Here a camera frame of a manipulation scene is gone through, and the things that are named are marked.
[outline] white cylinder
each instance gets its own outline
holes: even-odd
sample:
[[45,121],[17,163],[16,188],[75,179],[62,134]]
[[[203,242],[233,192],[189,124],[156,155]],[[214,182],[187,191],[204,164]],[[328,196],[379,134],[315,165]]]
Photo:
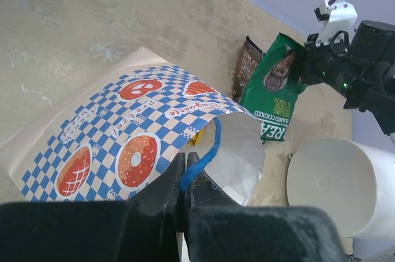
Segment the white cylinder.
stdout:
[[323,209],[342,237],[395,239],[395,154],[317,140],[294,154],[286,185],[290,205]]

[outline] blue and white checkered paper bag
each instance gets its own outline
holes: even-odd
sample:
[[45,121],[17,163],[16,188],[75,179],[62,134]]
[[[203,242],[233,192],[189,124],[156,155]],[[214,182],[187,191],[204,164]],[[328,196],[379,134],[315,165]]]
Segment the blue and white checkered paper bag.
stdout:
[[[259,122],[231,99],[144,48],[21,129],[0,149],[0,161],[28,200],[128,199],[159,177],[210,120],[225,114],[229,118],[222,118],[223,155],[218,153],[207,172],[244,203],[262,175]],[[207,139],[192,150],[205,152],[211,129],[209,125],[203,136]],[[240,149],[237,159],[235,146]],[[232,161],[238,163],[227,171]],[[235,185],[235,177],[249,179]]]

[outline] brown package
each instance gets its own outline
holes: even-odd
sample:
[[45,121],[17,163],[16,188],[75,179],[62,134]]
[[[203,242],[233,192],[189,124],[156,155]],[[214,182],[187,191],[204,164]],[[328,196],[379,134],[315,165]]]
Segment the brown package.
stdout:
[[261,50],[249,36],[246,37],[244,46],[240,53],[239,62],[236,68],[235,83],[233,85],[233,97],[235,102],[239,102],[243,95],[244,88],[248,84],[252,74],[262,61],[265,53]]

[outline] green package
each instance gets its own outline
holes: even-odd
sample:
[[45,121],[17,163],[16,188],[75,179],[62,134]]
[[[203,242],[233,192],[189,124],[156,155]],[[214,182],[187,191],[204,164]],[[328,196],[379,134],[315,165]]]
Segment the green package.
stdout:
[[278,34],[248,82],[240,104],[261,122],[262,141],[284,141],[301,84],[298,63],[305,50],[292,38]]

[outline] blue tape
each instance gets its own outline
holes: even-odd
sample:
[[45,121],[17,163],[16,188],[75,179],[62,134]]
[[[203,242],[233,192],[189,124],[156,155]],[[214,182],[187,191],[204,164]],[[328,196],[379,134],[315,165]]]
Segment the blue tape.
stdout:
[[198,176],[198,174],[206,167],[206,165],[211,162],[214,157],[217,155],[218,150],[221,144],[221,133],[222,133],[222,125],[221,121],[218,117],[214,118],[215,123],[215,136],[214,136],[214,145],[211,149],[204,154],[204,156],[194,163],[193,166],[190,166],[186,169],[180,184],[181,191],[185,191],[188,186],[192,183],[192,181]]

